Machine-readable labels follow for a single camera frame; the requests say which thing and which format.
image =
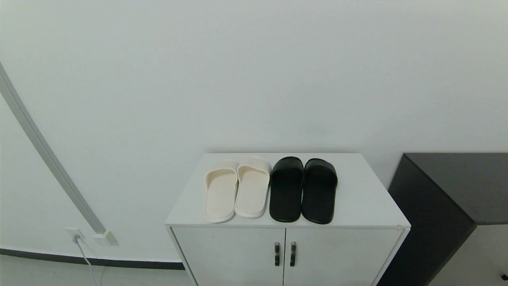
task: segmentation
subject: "shoe cabinet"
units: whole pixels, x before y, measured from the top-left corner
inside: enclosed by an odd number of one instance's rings
[[[329,224],[303,216],[278,222],[239,215],[205,220],[205,175],[217,162],[258,155],[272,166],[296,156],[334,165],[338,186]],[[361,154],[205,154],[166,220],[171,240],[195,285],[376,285],[410,224]]]

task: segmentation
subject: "white cable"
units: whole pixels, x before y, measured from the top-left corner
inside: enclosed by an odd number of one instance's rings
[[[90,261],[88,261],[88,259],[86,259],[85,253],[83,252],[83,249],[81,248],[81,245],[79,245],[79,241],[78,241],[79,239],[81,239],[81,238],[79,236],[76,237],[76,235],[75,235],[73,241],[74,241],[74,243],[76,243],[78,245],[79,250],[81,251],[81,254],[83,255],[83,258],[85,259],[85,261],[90,266],[90,275],[92,276],[93,284],[95,284],[97,286],[97,282],[95,282],[95,278],[93,277],[92,264],[90,263]]]

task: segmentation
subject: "cabinet top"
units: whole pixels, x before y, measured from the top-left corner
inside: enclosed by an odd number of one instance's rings
[[[208,223],[205,220],[205,175],[217,162],[233,159],[242,162],[248,156],[261,156],[270,164],[286,156],[296,156],[305,165],[311,158],[332,163],[337,171],[338,186],[332,222],[326,225],[307,221],[303,216],[291,223],[275,221],[267,207],[259,218],[235,215],[229,221]],[[171,211],[166,226],[199,227],[344,227],[344,228],[410,228],[410,224],[392,200],[375,173],[359,153],[208,153],[201,158],[185,189]]]
[[[508,153],[405,156],[477,224],[508,223]]]

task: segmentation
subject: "white wall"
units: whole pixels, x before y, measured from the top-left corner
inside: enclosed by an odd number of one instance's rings
[[[164,221],[206,151],[508,152],[507,2],[3,1],[0,60],[120,246],[177,261]],[[92,231],[2,107],[2,247]],[[36,238],[30,237],[33,229]]]

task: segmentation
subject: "floor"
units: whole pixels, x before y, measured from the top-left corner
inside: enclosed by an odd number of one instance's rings
[[[98,286],[191,286],[183,270],[93,266]],[[2,286],[94,286],[88,265],[0,255]]]

